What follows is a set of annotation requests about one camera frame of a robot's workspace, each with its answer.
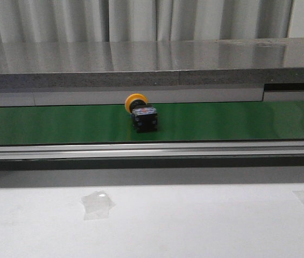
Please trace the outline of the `yellow push button switch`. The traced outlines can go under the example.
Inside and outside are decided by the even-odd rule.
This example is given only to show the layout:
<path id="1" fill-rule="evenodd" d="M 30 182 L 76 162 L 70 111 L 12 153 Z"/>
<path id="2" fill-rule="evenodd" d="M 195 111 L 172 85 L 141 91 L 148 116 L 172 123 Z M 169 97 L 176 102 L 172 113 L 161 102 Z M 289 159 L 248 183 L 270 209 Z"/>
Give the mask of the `yellow push button switch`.
<path id="1" fill-rule="evenodd" d="M 131 116 L 132 126 L 137 133 L 156 131 L 158 112 L 143 94 L 131 94 L 125 100 L 125 109 Z"/>

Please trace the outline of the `clear tape patch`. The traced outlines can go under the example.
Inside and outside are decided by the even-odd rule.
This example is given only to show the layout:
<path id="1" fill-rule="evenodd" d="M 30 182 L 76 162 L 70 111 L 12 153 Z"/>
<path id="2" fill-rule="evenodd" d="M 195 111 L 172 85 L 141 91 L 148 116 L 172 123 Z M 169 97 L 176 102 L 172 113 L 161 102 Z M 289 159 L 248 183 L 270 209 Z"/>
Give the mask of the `clear tape patch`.
<path id="1" fill-rule="evenodd" d="M 110 210 L 115 206 L 105 191 L 95 191 L 81 198 L 84 206 L 84 220 L 107 219 Z"/>

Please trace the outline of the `green conveyor belt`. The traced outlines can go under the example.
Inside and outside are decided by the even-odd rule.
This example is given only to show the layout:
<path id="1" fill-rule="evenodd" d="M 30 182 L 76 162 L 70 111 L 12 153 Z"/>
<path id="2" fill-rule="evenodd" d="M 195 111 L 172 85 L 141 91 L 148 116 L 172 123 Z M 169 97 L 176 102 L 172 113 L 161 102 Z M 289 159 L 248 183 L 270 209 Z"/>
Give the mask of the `green conveyor belt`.
<path id="1" fill-rule="evenodd" d="M 0 107 L 0 146 L 304 139 L 304 101 L 157 104 L 137 133 L 123 105 Z"/>

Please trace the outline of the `grey curtain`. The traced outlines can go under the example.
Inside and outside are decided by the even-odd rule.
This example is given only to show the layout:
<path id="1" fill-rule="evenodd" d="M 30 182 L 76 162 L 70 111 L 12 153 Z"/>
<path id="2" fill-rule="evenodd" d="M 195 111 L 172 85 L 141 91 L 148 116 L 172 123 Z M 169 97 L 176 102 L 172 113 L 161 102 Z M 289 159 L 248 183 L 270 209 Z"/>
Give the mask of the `grey curtain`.
<path id="1" fill-rule="evenodd" d="M 304 1 L 0 1 L 0 42 L 304 38 Z"/>

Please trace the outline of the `grey conveyor back rail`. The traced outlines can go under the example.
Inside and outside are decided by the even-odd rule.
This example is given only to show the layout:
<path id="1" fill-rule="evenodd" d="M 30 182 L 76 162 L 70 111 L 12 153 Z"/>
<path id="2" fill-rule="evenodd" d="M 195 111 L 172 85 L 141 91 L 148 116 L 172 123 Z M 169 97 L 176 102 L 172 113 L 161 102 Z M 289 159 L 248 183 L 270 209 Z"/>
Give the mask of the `grey conveyor back rail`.
<path id="1" fill-rule="evenodd" d="M 304 83 L 0 89 L 0 107 L 124 104 L 134 93 L 145 95 L 152 104 L 302 101 Z"/>

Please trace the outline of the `aluminium conveyor front rail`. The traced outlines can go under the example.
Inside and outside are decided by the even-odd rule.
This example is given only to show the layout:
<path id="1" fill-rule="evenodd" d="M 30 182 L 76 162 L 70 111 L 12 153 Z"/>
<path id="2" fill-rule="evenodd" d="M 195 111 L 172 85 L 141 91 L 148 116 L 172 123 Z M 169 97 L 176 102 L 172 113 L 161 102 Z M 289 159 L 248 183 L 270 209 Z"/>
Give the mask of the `aluminium conveyor front rail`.
<path id="1" fill-rule="evenodd" d="M 304 140 L 0 146 L 0 160 L 304 155 Z"/>

